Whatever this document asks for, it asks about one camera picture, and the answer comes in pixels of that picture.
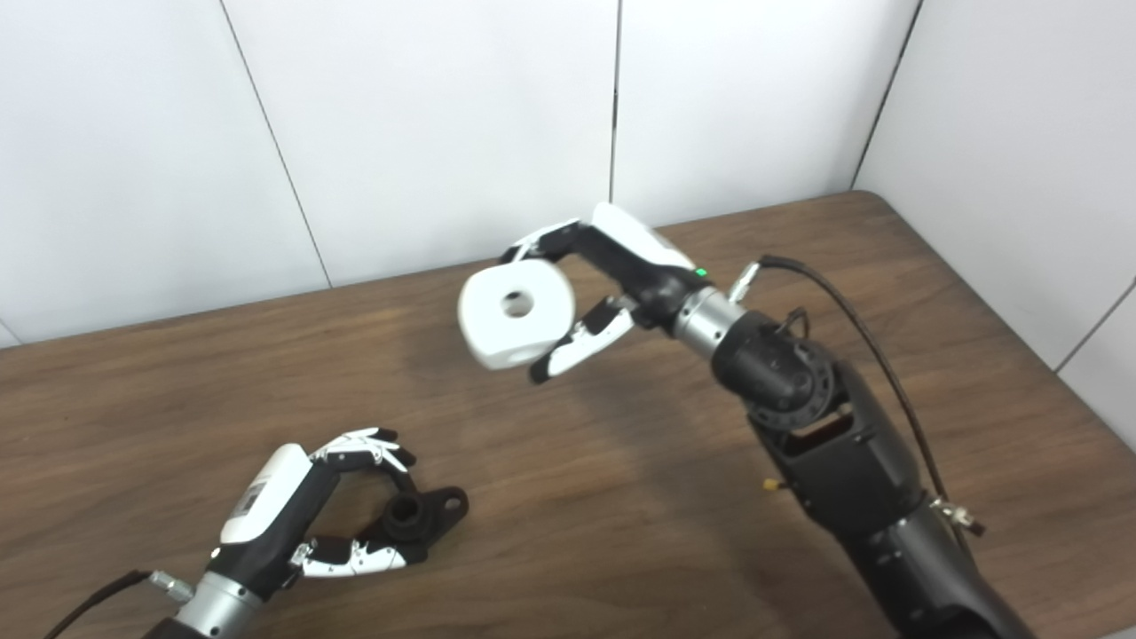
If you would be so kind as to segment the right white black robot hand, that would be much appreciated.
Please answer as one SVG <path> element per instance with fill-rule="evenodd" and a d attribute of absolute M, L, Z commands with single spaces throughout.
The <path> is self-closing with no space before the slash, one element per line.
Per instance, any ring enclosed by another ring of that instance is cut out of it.
<path fill-rule="evenodd" d="M 574 218 L 532 232 L 501 255 L 499 265 L 538 259 L 559 263 L 569 255 L 594 266 L 620 287 L 585 312 L 550 351 L 529 367 L 540 385 L 604 351 L 632 327 L 665 327 L 673 335 L 691 296 L 710 287 L 698 267 L 669 240 L 625 210 L 602 202 L 586 221 Z"/>

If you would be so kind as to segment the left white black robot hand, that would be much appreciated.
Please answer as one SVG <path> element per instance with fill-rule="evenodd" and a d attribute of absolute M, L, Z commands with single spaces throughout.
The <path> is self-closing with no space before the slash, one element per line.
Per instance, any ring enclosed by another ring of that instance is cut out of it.
<path fill-rule="evenodd" d="M 396 439 L 371 426 L 342 433 L 316 453 L 295 442 L 279 446 L 231 512 L 207 572 L 268 601 L 303 576 L 361 576 L 425 562 L 429 547 L 390 540 L 381 521 L 354 538 L 307 538 L 343 474 L 378 468 L 401 493 L 414 489 L 414 454 Z"/>

